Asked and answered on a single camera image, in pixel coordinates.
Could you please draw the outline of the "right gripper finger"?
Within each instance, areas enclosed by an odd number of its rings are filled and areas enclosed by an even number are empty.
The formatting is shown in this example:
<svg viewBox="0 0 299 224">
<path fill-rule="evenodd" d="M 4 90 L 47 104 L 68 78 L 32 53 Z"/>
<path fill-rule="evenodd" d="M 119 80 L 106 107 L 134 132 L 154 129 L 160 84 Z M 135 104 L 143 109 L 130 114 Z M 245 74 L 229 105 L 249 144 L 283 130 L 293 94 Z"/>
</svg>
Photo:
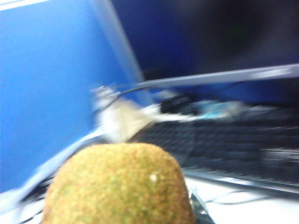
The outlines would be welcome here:
<svg viewBox="0 0 299 224">
<path fill-rule="evenodd" d="M 192 185 L 187 185 L 188 197 L 190 200 L 191 207 L 195 214 L 197 224 L 211 224 L 212 219 L 210 218 L 205 203 L 198 195 L 197 188 Z"/>
</svg>

